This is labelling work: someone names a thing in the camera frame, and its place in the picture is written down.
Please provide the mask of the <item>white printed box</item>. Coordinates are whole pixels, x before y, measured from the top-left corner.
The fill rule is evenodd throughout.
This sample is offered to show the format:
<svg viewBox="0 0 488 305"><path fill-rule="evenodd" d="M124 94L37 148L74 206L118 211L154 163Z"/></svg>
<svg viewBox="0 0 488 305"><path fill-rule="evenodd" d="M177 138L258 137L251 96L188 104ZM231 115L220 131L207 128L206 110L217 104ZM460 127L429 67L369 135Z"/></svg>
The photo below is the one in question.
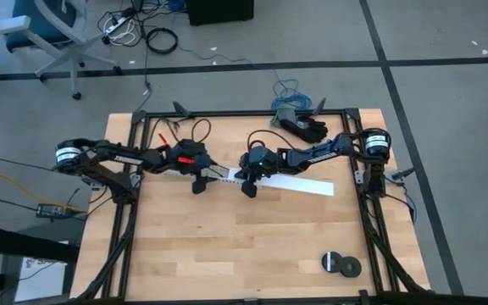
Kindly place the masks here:
<svg viewBox="0 0 488 305"><path fill-rule="evenodd" d="M23 258L14 301L24 302L61 295L66 267L67 263Z"/></svg>

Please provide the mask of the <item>plain black tape roll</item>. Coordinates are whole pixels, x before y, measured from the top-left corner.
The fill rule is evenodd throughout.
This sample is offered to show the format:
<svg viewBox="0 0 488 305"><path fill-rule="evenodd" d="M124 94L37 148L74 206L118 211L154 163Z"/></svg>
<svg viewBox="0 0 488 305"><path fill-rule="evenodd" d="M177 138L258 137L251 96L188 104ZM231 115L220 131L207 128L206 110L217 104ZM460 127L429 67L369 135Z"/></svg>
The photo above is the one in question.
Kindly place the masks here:
<svg viewBox="0 0 488 305"><path fill-rule="evenodd" d="M341 260L341 274L347 278L356 278L362 272L362 265L355 257L344 257Z"/></svg>

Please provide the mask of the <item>white power strip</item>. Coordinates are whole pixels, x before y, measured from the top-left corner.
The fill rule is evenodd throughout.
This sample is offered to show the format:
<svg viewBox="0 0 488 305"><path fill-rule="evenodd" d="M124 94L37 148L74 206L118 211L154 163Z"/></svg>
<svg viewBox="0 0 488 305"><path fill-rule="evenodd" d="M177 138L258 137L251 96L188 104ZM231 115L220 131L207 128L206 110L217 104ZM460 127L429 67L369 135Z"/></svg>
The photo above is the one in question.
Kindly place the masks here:
<svg viewBox="0 0 488 305"><path fill-rule="evenodd" d="M129 19L130 17L118 17L117 19L115 19L114 17L110 17L103 24L103 32L106 35L110 35L122 25L127 23Z"/></svg>

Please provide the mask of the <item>black power adapter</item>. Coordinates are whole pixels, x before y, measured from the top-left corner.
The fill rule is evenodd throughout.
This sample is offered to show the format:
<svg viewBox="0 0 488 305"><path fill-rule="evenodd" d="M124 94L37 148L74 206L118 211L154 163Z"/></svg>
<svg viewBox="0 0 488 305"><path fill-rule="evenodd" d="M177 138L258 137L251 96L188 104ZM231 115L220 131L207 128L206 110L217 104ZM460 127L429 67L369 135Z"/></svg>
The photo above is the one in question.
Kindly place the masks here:
<svg viewBox="0 0 488 305"><path fill-rule="evenodd" d="M67 208L49 203L39 203L36 209L36 217L44 219L65 219L69 217Z"/></svg>

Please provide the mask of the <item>white frame office chair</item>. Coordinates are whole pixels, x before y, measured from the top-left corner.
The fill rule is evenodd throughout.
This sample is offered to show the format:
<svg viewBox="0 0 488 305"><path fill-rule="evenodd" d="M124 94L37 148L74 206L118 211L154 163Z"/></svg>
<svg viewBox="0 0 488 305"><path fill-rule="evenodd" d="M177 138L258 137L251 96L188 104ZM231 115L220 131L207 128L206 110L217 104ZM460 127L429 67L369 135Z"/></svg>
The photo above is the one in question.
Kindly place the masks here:
<svg viewBox="0 0 488 305"><path fill-rule="evenodd" d="M0 36L5 37L6 48L14 52L21 48L41 49L52 60L34 72L41 82L46 73L58 66L69 65L71 96L82 98L76 88L80 68L85 61L107 64L116 75L122 75L119 65L108 58L86 52L105 36L100 32L94 36L84 35L89 0L14 0L13 15L0 19Z"/></svg>

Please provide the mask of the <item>black work glove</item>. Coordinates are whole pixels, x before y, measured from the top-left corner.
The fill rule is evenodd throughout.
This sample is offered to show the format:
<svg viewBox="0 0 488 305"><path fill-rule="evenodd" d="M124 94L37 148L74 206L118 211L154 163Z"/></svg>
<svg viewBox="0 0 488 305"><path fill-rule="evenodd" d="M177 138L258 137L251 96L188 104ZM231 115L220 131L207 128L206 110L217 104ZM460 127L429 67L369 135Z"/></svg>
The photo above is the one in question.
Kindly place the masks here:
<svg viewBox="0 0 488 305"><path fill-rule="evenodd" d="M280 126L283 130L310 144L322 142L329 132L325 122L316 121L308 116L281 119Z"/></svg>

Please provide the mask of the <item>clear safety glasses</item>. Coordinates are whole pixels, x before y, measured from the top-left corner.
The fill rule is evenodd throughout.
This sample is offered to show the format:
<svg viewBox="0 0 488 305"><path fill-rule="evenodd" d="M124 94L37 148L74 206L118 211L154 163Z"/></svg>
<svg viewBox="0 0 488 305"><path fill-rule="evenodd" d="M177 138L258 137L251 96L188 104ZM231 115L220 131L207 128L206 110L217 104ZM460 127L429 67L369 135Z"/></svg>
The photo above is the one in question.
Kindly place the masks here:
<svg viewBox="0 0 488 305"><path fill-rule="evenodd" d="M193 120L193 118L182 118L182 119L177 119L177 120L172 120L169 118L162 118L161 119L163 122L167 124L167 126L174 132L177 133L180 129L180 124L188 121L188 120Z"/></svg>

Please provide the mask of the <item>grey glove with green cuff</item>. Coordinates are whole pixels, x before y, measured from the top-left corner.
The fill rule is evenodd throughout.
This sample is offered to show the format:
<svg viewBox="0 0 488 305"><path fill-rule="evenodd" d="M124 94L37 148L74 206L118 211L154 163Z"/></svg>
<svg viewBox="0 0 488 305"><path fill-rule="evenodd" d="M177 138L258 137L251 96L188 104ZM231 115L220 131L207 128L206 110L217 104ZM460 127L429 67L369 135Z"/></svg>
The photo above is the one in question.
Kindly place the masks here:
<svg viewBox="0 0 488 305"><path fill-rule="evenodd" d="M294 108L282 107L275 111L274 117L270 120L270 124L276 128L281 127L282 120L288 120L292 123L297 122L297 116Z"/></svg>

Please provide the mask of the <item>black tape roll white label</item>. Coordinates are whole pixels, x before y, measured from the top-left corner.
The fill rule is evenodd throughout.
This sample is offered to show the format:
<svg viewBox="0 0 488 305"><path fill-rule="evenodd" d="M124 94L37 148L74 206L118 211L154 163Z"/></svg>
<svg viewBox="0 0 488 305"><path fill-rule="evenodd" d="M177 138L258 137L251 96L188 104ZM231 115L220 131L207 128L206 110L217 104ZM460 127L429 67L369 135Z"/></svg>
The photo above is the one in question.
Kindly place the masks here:
<svg viewBox="0 0 488 305"><path fill-rule="evenodd" d="M338 252L326 252L321 258L321 264L328 273L339 273L343 257Z"/></svg>

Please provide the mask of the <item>white slotted cable duct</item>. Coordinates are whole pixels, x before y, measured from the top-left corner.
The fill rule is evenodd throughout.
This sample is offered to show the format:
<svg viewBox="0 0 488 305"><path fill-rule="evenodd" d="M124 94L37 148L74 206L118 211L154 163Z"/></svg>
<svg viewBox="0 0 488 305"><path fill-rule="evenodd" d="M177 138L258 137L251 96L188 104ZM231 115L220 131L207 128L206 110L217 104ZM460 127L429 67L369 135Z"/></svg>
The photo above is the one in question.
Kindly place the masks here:
<svg viewBox="0 0 488 305"><path fill-rule="evenodd" d="M211 165L208 168L201 169L201 176L208 178L209 180L218 180L224 183L239 184L241 185L245 180L236 177L236 173L239 171L237 168L226 168L219 165ZM182 174L178 170L169 169L164 172L167 175L183 175L193 177L192 174ZM268 179L262 179L256 181L258 187L267 186Z"/></svg>

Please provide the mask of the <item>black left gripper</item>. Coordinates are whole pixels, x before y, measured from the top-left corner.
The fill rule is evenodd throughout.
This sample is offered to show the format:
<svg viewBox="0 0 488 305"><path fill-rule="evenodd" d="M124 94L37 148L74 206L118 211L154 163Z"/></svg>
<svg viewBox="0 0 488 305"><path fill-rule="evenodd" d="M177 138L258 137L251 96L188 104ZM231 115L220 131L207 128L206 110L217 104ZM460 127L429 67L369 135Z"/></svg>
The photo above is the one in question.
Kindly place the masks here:
<svg viewBox="0 0 488 305"><path fill-rule="evenodd" d="M191 161L190 173L195 175L195 180L191 184L193 194L198 195L206 190L209 175L223 177L222 173L214 168L216 163L206 152L193 154Z"/></svg>

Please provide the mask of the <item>white duct cover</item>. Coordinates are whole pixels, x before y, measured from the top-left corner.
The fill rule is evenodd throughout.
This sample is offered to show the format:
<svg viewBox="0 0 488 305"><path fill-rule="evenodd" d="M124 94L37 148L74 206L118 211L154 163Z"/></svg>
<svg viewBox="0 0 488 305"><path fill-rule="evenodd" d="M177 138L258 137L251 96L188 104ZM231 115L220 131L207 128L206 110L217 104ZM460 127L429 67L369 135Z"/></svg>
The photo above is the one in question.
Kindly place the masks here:
<svg viewBox="0 0 488 305"><path fill-rule="evenodd" d="M333 196L335 185L332 182L303 179L291 175L273 175L256 182L258 188L270 187L288 191L306 192L322 196Z"/></svg>

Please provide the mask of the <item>black box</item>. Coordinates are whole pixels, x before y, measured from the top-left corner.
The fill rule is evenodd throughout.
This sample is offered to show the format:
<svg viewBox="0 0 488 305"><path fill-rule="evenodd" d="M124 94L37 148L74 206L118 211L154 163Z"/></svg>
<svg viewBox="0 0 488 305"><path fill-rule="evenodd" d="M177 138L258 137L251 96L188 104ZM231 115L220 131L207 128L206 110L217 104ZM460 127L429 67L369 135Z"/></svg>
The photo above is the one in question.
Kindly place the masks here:
<svg viewBox="0 0 488 305"><path fill-rule="evenodd" d="M185 0L190 25L247 21L254 17L254 0Z"/></svg>

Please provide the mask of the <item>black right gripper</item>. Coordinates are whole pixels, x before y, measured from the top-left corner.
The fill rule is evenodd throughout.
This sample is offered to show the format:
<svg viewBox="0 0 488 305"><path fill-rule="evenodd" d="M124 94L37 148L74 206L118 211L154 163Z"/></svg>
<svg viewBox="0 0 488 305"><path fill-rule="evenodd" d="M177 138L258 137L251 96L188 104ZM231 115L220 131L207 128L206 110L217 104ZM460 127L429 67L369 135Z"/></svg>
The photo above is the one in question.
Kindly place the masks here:
<svg viewBox="0 0 488 305"><path fill-rule="evenodd" d="M276 155L245 153L239 166L241 169L238 171L238 178L244 180L241 192L249 198L255 198L258 192L256 180L261 180L265 176L270 177L275 172Z"/></svg>

